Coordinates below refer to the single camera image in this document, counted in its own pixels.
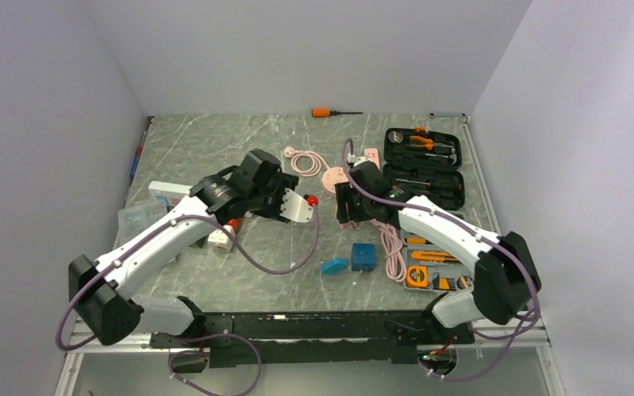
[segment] blue block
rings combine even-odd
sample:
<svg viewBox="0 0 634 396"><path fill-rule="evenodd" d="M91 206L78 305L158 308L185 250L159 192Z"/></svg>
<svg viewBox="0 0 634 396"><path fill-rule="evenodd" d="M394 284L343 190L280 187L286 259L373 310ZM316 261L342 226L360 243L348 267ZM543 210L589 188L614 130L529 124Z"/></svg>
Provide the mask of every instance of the blue block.
<svg viewBox="0 0 634 396"><path fill-rule="evenodd" d="M376 245L354 243L351 247L351 271L373 271L376 268Z"/></svg>
<svg viewBox="0 0 634 396"><path fill-rule="evenodd" d="M335 257L319 267L323 274L334 275L346 269L348 261L343 257Z"/></svg>

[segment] clear plastic container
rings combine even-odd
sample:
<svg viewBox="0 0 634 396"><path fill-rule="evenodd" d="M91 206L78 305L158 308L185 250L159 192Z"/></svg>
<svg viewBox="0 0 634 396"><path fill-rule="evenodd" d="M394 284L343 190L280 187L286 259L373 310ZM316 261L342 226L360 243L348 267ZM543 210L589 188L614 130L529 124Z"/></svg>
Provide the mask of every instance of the clear plastic container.
<svg viewBox="0 0 634 396"><path fill-rule="evenodd" d="M161 200L151 200L118 210L118 245L140 235L167 212L167 206Z"/></svg>

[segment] marble tabletop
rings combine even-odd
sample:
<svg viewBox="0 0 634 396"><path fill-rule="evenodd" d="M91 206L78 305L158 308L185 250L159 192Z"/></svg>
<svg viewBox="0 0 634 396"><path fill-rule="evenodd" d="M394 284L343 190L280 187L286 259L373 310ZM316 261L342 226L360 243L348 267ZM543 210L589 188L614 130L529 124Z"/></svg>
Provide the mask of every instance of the marble tabletop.
<svg viewBox="0 0 634 396"><path fill-rule="evenodd" d="M285 172L295 174L282 150L292 146L314 150L329 166L340 166L344 139L353 139L358 153L382 151L384 133L391 127L425 125L428 130L454 134L461 140L466 184L466 219L492 229L482 181L473 162L469 139L460 117L427 115L341 115L315 119L309 115L157 115L149 127L144 151L130 187L126 206L150 200L151 181L194 185L202 177L240 164L250 149L263 149L281 159ZM381 164L385 163L381 153ZM173 298L185 295L206 312L322 311L362 309L421 309L433 295L406 290L390 280L378 230L364 224L341 231L335 217L335 199L322 191L320 177L302 177L296 191L319 198L319 243L312 258L298 271L268 275L236 250L216 252L210 247L188 247L178 261L166 266L140 289L142 295ZM284 224L247 219L239 241L264 266L287 268L299 260L310 243L312 224ZM323 276L319 264L333 257L350 257L352 243L375 243L379 262L373 272L347 269Z"/></svg>

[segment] metal frame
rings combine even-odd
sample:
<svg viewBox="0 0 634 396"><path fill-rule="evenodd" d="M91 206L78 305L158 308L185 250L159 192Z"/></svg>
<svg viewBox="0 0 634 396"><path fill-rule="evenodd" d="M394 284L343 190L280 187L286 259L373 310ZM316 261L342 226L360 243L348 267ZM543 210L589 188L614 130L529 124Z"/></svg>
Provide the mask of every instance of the metal frame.
<svg viewBox="0 0 634 396"><path fill-rule="evenodd" d="M468 143L468 147L471 150L472 161L475 165L475 172L479 178L480 190L483 193L483 201L485 208L488 211L490 222L492 223L494 231L501 233L499 229L499 222L497 221L494 207L492 206L492 200L490 199L490 192L487 189L485 177L480 166L480 161L475 150L471 137L471 129L469 126L470 117L464 117L462 113L455 113L454 116L458 116L462 119L462 128L465 134L465 139ZM490 335L504 335L513 332L518 322L513 320L504 326L499 326L488 320L475 321L475 328ZM70 342L80 342L83 339L92 335L90 329L86 324L77 318L77 322L74 325L73 333ZM81 369L84 355L87 353L155 353L155 354L169 354L173 352L183 351L186 348L172 348L172 349L153 349L149 346L150 338L152 334L132 334L121 342L113 346L103 346L97 340L90 342L88 345L79 348L76 352L70 352L67 354L64 362L64 368L62 374L59 377L59 383L55 390L55 396L69 396L73 394L74 387L78 378L78 373ZM278 341L278 342L293 342L291 339L255 339L256 341ZM329 342L337 341L338 339L320 339L320 341ZM500 348L506 341L491 341L482 338L476 338L474 344L458 344L456 348L475 348L478 351L478 355L481 356L483 349L487 348ZM417 348L435 348L435 345L421 345ZM521 336L517 337L512 347L536 347L538 359L541 363L543 376L546 380L548 392L551 396L565 396L565 386L562 383L560 373L557 369L555 357L553 356L551 344L548 340L545 325L542 319L534 326L534 329L525 332Z"/></svg>

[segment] white power strip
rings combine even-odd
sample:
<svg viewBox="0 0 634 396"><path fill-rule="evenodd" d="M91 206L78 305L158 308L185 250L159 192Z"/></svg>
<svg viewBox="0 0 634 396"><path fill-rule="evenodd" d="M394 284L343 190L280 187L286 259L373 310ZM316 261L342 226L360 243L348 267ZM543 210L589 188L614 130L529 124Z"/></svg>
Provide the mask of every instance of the white power strip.
<svg viewBox="0 0 634 396"><path fill-rule="evenodd" d="M163 181L152 181L149 184L149 194L154 198L166 202L166 206L176 206L192 186L183 184L165 183Z"/></svg>

